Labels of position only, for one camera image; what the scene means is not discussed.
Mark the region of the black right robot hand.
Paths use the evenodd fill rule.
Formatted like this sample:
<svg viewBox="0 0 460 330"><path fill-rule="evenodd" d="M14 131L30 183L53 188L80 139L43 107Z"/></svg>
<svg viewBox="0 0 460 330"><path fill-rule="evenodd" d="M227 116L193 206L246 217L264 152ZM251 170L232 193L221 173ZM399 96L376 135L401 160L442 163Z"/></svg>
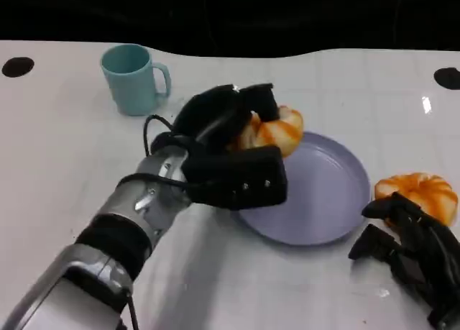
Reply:
<svg viewBox="0 0 460 330"><path fill-rule="evenodd" d="M397 235L368 224L349 259L388 264L394 279L431 307L427 320L433 329L458 326L459 241L451 230L397 192L371 201L362 216L390 222Z"/></svg>

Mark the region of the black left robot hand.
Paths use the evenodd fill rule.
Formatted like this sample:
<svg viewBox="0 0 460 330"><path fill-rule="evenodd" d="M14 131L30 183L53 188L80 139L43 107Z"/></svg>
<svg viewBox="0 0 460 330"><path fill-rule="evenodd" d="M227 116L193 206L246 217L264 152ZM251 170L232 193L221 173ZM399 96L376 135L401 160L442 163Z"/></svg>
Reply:
<svg viewBox="0 0 460 330"><path fill-rule="evenodd" d="M237 147L253 115L279 119L271 83L238 89L217 86L194 95L180 110L174 133L198 146L183 163L182 172L193 184L194 203L241 210L275 206L287 199L288 180L279 147Z"/></svg>

